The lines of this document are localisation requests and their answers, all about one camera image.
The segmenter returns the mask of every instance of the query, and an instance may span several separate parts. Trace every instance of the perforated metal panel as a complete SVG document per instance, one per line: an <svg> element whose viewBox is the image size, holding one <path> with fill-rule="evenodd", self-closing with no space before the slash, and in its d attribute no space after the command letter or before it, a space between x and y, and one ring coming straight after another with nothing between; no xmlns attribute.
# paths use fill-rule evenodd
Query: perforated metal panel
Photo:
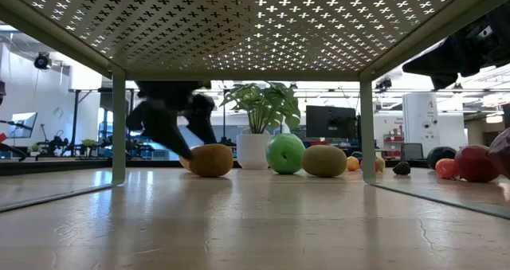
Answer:
<svg viewBox="0 0 510 270"><path fill-rule="evenodd" d="M127 70L358 72L452 0L23 0Z"/></svg>

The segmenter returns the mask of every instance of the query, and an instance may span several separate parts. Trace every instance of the green apple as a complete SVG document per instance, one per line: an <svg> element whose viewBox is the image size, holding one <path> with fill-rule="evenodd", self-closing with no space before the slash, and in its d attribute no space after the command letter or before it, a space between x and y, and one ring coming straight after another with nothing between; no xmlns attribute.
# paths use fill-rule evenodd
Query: green apple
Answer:
<svg viewBox="0 0 510 270"><path fill-rule="evenodd" d="M275 135L268 144L265 157L278 174L294 174L301 169L304 144L294 134Z"/></svg>

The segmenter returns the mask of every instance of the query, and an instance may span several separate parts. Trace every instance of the white pot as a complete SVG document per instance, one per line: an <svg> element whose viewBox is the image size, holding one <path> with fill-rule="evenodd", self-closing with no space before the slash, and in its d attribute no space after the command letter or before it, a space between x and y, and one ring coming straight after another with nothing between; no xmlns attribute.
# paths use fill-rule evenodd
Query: white pot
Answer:
<svg viewBox="0 0 510 270"><path fill-rule="evenodd" d="M267 170L268 161L265 151L270 134L241 134L237 139L237 162L245 170Z"/></svg>

